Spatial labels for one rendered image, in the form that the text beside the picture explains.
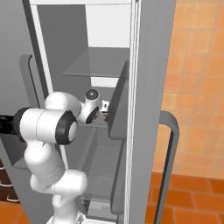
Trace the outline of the grey fridge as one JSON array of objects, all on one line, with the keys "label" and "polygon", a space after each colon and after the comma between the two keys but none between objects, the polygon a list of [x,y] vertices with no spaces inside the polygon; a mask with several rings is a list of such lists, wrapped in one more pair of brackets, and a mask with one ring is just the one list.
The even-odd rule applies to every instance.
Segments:
[{"label": "grey fridge", "polygon": [[[64,92],[85,101],[89,89],[97,90],[109,101],[118,78],[68,76],[64,71],[88,47],[129,48],[131,0],[30,0],[31,14],[38,37],[49,94]],[[90,124],[79,123],[75,139],[57,145],[65,167],[81,171],[94,128],[108,129],[104,122],[109,113],[99,113]],[[127,137],[119,154],[110,202],[76,198],[86,224],[123,224]]]}]

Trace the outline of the clear fridge drawer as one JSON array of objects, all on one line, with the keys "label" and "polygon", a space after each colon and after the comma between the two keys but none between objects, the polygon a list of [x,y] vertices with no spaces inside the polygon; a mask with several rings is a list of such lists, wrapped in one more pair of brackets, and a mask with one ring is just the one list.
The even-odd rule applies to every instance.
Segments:
[{"label": "clear fridge drawer", "polygon": [[111,140],[108,130],[94,128],[87,155],[81,170],[87,174],[87,190],[81,196],[84,200],[110,202],[112,186],[123,140]]}]

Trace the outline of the dark brown cupboards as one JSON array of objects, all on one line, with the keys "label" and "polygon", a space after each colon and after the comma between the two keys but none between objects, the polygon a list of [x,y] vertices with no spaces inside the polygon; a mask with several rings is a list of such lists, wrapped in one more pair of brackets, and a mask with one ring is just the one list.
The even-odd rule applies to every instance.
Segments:
[{"label": "dark brown cupboards", "polygon": [[19,203],[19,198],[5,170],[4,164],[0,160],[0,201]]}]

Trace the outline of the grey door bin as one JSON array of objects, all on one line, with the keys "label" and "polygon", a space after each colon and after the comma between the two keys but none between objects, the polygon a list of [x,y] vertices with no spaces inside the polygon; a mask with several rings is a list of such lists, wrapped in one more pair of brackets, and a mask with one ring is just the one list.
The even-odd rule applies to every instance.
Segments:
[{"label": "grey door bin", "polygon": [[127,136],[130,62],[127,60],[108,106],[108,136],[125,139]]}]

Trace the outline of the grey fridge door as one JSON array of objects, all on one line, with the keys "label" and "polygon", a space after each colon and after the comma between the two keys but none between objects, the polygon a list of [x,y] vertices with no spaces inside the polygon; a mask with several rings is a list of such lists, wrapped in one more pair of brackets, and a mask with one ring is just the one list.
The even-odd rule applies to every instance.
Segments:
[{"label": "grey fridge door", "polygon": [[[32,56],[34,81],[21,74],[22,55]],[[30,0],[0,0],[0,115],[43,107],[48,94]]]},{"label": "grey fridge door", "polygon": [[144,224],[176,0],[131,0],[123,224]]}]

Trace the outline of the glass fridge shelf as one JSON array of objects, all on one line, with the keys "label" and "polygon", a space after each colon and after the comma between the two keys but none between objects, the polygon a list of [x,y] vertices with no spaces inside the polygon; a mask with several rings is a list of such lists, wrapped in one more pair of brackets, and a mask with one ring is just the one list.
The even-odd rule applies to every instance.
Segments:
[{"label": "glass fridge shelf", "polygon": [[88,47],[63,74],[118,78],[129,58],[129,48]]}]

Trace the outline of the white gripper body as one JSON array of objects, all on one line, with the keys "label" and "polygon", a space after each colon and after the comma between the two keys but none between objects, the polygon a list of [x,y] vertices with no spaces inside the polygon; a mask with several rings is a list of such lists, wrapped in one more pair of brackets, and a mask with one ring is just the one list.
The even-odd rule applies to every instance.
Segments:
[{"label": "white gripper body", "polygon": [[109,101],[101,101],[101,112],[102,113],[107,113],[109,110]]}]

